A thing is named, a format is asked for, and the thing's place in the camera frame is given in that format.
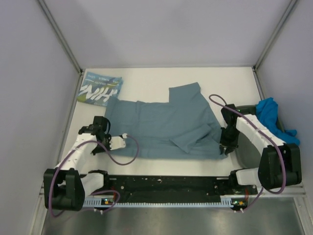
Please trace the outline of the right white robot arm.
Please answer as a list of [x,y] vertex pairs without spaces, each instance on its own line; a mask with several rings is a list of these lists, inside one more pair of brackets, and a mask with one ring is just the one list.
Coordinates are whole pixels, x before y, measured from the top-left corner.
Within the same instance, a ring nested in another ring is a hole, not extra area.
[[246,146],[254,148],[257,167],[243,167],[230,173],[228,188],[241,193],[246,186],[259,186],[266,190],[301,183],[300,149],[286,143],[270,132],[257,118],[253,105],[235,107],[228,104],[221,109],[226,126],[222,128],[220,151],[228,155]]

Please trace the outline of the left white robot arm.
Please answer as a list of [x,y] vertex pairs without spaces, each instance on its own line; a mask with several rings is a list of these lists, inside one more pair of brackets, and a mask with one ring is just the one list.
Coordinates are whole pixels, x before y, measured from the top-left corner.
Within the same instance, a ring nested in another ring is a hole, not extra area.
[[48,210],[80,211],[84,200],[95,190],[100,194],[110,191],[111,183],[99,170],[80,175],[89,157],[110,149],[110,121],[95,116],[93,123],[83,126],[67,156],[53,169],[44,173],[45,207]]

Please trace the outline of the grey-blue t shirt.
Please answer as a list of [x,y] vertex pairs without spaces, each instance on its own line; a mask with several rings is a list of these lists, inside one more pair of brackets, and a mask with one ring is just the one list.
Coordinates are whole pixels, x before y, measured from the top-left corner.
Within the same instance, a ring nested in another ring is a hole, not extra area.
[[167,103],[110,97],[105,117],[110,134],[129,134],[126,147],[113,154],[145,159],[221,160],[221,125],[198,83],[169,88]]

